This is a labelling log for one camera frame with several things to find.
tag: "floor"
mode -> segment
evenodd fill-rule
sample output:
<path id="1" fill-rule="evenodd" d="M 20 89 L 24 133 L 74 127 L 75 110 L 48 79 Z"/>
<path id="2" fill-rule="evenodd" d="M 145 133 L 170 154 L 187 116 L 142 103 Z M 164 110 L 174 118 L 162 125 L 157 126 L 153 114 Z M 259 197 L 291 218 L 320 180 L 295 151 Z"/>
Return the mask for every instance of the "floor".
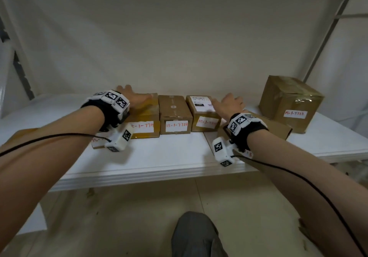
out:
<path id="1" fill-rule="evenodd" d="M 171 256 L 186 211 L 212 219 L 229 256 L 321 256 L 260 172 L 54 192 L 41 205 L 48 230 L 16 236 L 0 257 Z"/>

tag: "hand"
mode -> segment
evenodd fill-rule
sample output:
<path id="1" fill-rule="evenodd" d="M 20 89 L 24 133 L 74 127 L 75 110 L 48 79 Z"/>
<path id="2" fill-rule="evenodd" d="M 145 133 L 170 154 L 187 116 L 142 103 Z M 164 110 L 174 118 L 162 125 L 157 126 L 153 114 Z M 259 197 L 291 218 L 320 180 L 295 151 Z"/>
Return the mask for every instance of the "hand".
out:
<path id="1" fill-rule="evenodd" d="M 131 85 L 126 85 L 125 88 L 123 88 L 122 86 L 117 86 L 116 91 L 120 92 L 122 95 L 129 99 L 130 106 L 132 108 L 134 108 L 135 106 L 139 106 L 146 100 L 152 98 L 151 94 L 140 94 L 133 92 Z"/>
<path id="2" fill-rule="evenodd" d="M 220 117 L 224 118 L 227 122 L 230 122 L 232 115 L 236 113 L 248 113 L 247 110 L 243 110 L 246 106 L 243 103 L 243 98 L 238 96 L 234 98 L 232 93 L 228 93 L 222 100 L 221 103 L 217 99 L 212 99 L 212 105 L 216 113 Z"/>

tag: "forearm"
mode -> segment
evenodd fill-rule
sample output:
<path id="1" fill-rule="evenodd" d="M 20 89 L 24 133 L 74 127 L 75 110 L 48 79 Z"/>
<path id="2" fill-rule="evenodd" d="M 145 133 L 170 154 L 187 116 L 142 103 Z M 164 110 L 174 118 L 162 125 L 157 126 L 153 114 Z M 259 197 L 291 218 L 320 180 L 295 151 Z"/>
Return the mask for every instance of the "forearm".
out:
<path id="1" fill-rule="evenodd" d="M 99 108 L 84 107 L 2 146 L 0 151 L 46 135 L 96 134 L 103 123 L 104 115 Z M 90 141 L 84 136 L 50 138 L 0 158 L 0 252 Z"/>
<path id="2" fill-rule="evenodd" d="M 256 160 L 286 168 L 310 180 L 334 203 L 361 243 L 364 245 L 367 242 L 368 191 L 364 187 L 327 162 L 266 130 L 251 133 L 247 143 Z M 333 209 L 305 181 L 279 169 L 253 165 L 264 171 L 292 203 L 315 241 L 321 245 L 328 245 L 331 241 L 335 244 L 341 242 L 348 250 L 357 249 Z"/>

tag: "gray pants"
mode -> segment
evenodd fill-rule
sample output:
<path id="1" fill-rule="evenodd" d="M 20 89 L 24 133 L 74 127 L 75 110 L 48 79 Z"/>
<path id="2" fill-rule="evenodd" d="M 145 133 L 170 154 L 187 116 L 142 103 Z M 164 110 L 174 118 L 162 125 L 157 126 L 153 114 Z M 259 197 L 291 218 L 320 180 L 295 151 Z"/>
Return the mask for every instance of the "gray pants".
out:
<path id="1" fill-rule="evenodd" d="M 171 238 L 172 257 L 228 257 L 218 234 L 208 216 L 188 211 Z"/>

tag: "white shelf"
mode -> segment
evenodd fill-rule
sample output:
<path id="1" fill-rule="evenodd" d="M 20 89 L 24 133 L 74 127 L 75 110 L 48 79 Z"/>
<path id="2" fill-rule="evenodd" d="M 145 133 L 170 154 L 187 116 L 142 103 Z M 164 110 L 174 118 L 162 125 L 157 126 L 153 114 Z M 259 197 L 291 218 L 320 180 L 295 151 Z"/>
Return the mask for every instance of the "white shelf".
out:
<path id="1" fill-rule="evenodd" d="M 37 98 L 0 120 L 0 144 L 20 129 L 41 127 L 71 113 L 85 97 L 69 94 Z M 226 168 L 216 163 L 208 144 L 215 137 L 216 132 L 197 132 L 135 139 L 124 152 L 117 153 L 88 146 L 51 191 L 255 170 L 241 161 Z M 288 141 L 329 162 L 368 158 L 368 139 L 318 113 L 306 134 L 291 134 Z"/>

